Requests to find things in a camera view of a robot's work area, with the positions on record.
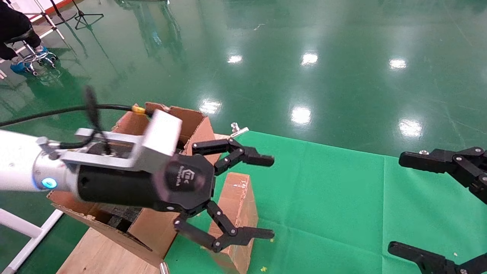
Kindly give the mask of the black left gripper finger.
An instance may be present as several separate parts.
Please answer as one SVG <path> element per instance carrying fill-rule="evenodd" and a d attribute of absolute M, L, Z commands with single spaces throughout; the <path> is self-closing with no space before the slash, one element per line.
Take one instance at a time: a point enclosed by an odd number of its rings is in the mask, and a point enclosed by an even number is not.
<path fill-rule="evenodd" d="M 216 139 L 193 144 L 194 155 L 205 156 L 226 152 L 228 152 L 228 155 L 214 163 L 215 175 L 221 175 L 240 162 L 265 167 L 270 167 L 274 164 L 273 156 L 259 154 L 256 148 L 243 146 L 233 138 Z"/>

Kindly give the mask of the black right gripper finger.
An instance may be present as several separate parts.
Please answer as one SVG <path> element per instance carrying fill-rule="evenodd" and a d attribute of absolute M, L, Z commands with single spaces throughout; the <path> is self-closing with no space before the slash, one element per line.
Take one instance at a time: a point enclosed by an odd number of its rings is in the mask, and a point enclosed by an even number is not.
<path fill-rule="evenodd" d="M 422 274 L 482 274 L 487 271 L 487 254 L 482 254 L 462 264 L 446 257 L 401 242 L 390 242 L 388 252 L 414 262 Z"/>
<path fill-rule="evenodd" d="M 461 151 L 404 151 L 400 154 L 399 164 L 416 170 L 448 174 L 484 204 L 487 203 L 487 153 L 481 147 Z"/>

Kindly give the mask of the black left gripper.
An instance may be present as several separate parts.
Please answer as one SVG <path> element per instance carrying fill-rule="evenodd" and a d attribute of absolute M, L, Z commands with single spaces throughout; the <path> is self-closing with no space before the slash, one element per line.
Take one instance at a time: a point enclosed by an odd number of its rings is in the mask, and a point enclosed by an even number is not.
<path fill-rule="evenodd" d="M 214 182 L 215 167 L 204 156 L 177 154 L 155 173 L 81 166 L 78 195 L 87 202 L 181 213 L 174 220 L 176 232 L 214 253 L 231 245 L 247 246 L 254 238 L 274 238 L 271 229 L 234 226 L 211 201 Z M 221 236 L 214 237 L 187 222 L 204 210 Z"/>

